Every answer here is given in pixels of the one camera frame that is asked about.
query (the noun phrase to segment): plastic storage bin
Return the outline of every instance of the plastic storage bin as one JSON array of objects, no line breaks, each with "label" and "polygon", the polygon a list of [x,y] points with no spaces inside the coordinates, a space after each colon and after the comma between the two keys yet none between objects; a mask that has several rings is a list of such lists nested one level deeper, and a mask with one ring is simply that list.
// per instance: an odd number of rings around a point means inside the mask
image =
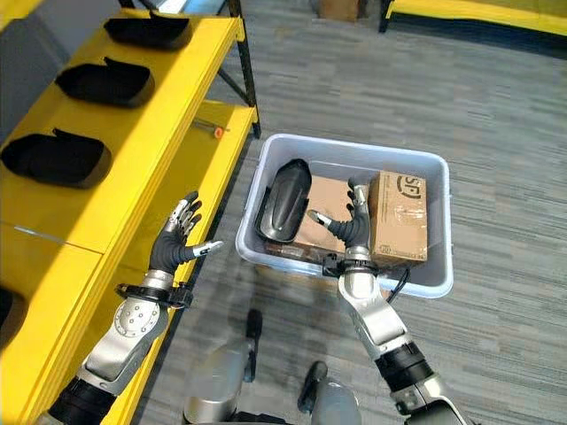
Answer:
[{"label": "plastic storage bin", "polygon": [[[267,254],[254,229],[254,219],[266,187],[280,166],[302,158],[313,175],[347,181],[352,175],[372,177],[378,170],[412,174],[427,180],[428,260],[413,267],[403,293],[423,298],[446,295],[453,286],[449,168],[446,161],[427,152],[347,143],[301,135],[272,135],[260,154],[245,213],[237,233],[237,251],[252,263],[285,272],[322,277],[321,265]],[[380,284],[393,289],[397,276],[381,276]]]}]

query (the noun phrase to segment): sf logo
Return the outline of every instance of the sf logo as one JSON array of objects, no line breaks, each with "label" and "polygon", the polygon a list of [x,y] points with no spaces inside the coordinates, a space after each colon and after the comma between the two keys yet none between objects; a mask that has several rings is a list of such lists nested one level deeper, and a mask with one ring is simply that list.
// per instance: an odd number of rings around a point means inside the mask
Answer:
[{"label": "sf logo", "polygon": [[398,191],[404,197],[421,199],[422,192],[419,186],[419,179],[416,179],[415,177],[403,175],[398,177]]}]

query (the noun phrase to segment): yellow shelf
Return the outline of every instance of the yellow shelf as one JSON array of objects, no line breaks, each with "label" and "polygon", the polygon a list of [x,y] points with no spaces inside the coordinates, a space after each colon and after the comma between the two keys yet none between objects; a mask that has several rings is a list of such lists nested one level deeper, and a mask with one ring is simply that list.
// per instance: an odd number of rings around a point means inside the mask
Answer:
[{"label": "yellow shelf", "polygon": [[[199,190],[203,219],[189,243],[205,240],[258,118],[255,108],[204,101],[224,56],[244,37],[241,19],[191,23],[190,44],[176,52],[125,47],[99,30],[70,62],[108,56],[150,67],[156,89],[144,107],[88,104],[51,84],[9,138],[61,128],[103,141],[113,164],[89,190],[37,183],[0,166],[0,284],[29,302],[22,329],[0,359],[3,423],[31,423],[49,408],[110,324],[109,312],[120,302],[114,285],[142,281],[151,243],[176,201],[192,189]],[[196,114],[225,127],[224,136],[217,140],[190,128]],[[184,267],[176,280],[185,281],[191,271]],[[105,423],[129,422],[160,343]]]},{"label": "yellow shelf", "polygon": [[28,302],[22,328],[2,353],[2,423],[29,423],[37,389],[53,379],[57,385],[57,369],[77,349],[82,330],[71,325],[101,255],[4,224],[0,252],[0,284]]},{"label": "yellow shelf", "polygon": [[0,32],[14,19],[25,18],[42,0],[0,0]]},{"label": "yellow shelf", "polygon": [[547,33],[567,35],[565,0],[394,0],[393,12],[441,19],[474,19]]},{"label": "yellow shelf", "polygon": [[2,165],[2,222],[91,251],[123,252],[241,30],[241,20],[232,18],[192,19],[191,25],[189,45],[174,52],[118,44],[104,29],[96,31],[69,66],[105,56],[148,66],[155,92],[132,110],[73,100],[52,83],[8,140],[53,128],[94,137],[112,152],[111,171],[94,189],[77,190],[31,182]]}]

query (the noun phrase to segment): cardboard box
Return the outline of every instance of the cardboard box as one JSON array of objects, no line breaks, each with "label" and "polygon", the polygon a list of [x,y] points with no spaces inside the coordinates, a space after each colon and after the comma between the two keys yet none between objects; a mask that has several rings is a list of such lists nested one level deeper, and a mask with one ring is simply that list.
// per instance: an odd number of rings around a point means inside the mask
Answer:
[{"label": "cardboard box", "polygon": [[358,18],[358,0],[319,0],[319,17],[355,22]]},{"label": "cardboard box", "polygon": [[427,260],[425,179],[381,171],[369,187],[370,252],[380,267]]},{"label": "cardboard box", "polygon": [[[349,221],[351,214],[346,209],[346,204],[349,204],[351,200],[346,194],[347,191],[346,182],[314,175],[307,208],[335,220]],[[342,241],[307,216],[301,221],[293,243],[286,245],[266,243],[265,247],[268,253],[279,257],[299,259],[315,264],[322,264],[323,258],[329,253],[334,252],[340,255],[345,253],[345,244]]]}]

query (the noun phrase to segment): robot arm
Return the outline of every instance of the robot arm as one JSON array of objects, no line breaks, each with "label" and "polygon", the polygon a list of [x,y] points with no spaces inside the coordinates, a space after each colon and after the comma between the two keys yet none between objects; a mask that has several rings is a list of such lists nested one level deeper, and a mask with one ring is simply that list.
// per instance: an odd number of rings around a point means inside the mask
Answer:
[{"label": "robot arm", "polygon": [[197,197],[198,193],[192,192],[179,201],[167,219],[151,248],[150,267],[142,284],[119,285],[116,289],[125,300],[114,314],[113,324],[37,423],[100,423],[136,374],[153,341],[166,329],[168,307],[190,305],[191,288],[173,286],[175,270],[222,246],[220,241],[185,246],[201,218],[196,214],[201,206]]},{"label": "robot arm", "polygon": [[317,211],[308,215],[345,242],[345,259],[325,269],[338,276],[338,297],[366,351],[388,384],[398,412],[409,424],[473,425],[417,348],[408,329],[383,299],[369,254],[369,208],[363,182],[351,179],[353,219],[338,222]]}]

